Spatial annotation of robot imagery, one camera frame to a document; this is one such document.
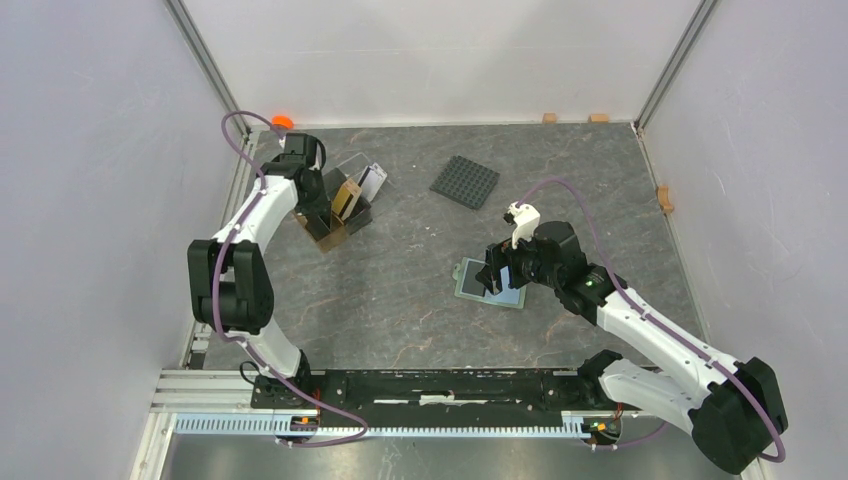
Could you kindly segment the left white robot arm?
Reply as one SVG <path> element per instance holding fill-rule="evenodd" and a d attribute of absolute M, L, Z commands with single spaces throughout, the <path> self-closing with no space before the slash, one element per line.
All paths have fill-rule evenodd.
<path fill-rule="evenodd" d="M 225 342 L 237 343 L 269 376 L 290 407 L 306 405 L 314 381 L 305 357 L 274 319 L 274 288 L 263 254 L 290 213 L 306 221 L 310 234 L 329 235 L 333 214 L 324 185 L 324 144 L 306 133 L 288 133 L 282 151 L 262 164 L 253 187 L 234 216 L 210 239 L 188 247 L 193 315 Z"/>

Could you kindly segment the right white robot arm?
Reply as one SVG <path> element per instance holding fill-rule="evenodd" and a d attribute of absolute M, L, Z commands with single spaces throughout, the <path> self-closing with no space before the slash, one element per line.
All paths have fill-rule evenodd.
<path fill-rule="evenodd" d="M 615 352 L 595 355 L 577 382 L 585 405 L 612 401 L 660 418 L 730 474 L 757 460 L 784 460 L 788 418 L 774 369 L 757 357 L 740 361 L 674 324 L 621 277 L 590 262 L 570 223 L 545 222 L 488 245 L 476 278 L 490 293 L 548 287 L 565 310 L 656 366 L 648 371 Z"/>

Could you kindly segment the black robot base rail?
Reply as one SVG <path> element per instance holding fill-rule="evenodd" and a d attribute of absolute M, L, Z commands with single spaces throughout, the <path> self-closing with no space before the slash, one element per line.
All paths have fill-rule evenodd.
<path fill-rule="evenodd" d="M 305 387 L 320 427 L 555 427 L 564 411 L 624 410 L 575 370 L 325 370 Z"/>

